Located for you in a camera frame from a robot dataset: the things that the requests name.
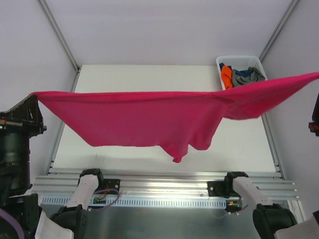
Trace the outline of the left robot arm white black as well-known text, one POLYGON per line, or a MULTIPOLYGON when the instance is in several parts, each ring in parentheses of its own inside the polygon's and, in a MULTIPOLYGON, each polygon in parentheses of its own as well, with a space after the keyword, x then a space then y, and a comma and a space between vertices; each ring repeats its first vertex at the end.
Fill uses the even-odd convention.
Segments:
POLYGON ((82 239, 87 229, 88 204, 94 193, 104 190, 100 169, 83 170, 71 199, 57 213, 47 216, 38 194, 26 194, 32 188, 29 141, 45 131, 35 95, 0 114, 2 239, 82 239))

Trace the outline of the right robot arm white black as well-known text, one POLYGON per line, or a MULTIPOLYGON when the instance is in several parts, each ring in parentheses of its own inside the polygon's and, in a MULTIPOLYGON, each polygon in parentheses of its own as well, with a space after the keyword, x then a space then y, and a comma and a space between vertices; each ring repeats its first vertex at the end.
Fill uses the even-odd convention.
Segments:
POLYGON ((236 194, 243 197, 253 209, 255 229, 262 239, 317 239, 319 237, 319 212, 297 223, 289 209, 266 197, 255 187, 245 172, 228 172, 224 178, 224 197, 236 194))

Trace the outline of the pink t shirt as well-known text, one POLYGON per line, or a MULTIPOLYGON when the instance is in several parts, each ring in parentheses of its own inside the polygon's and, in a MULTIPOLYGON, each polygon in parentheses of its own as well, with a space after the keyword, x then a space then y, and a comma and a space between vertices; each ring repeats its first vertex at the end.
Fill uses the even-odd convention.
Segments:
POLYGON ((314 72, 217 92, 35 95, 91 146, 159 146, 180 163, 189 147, 210 147, 222 119, 258 118, 318 78, 314 72))

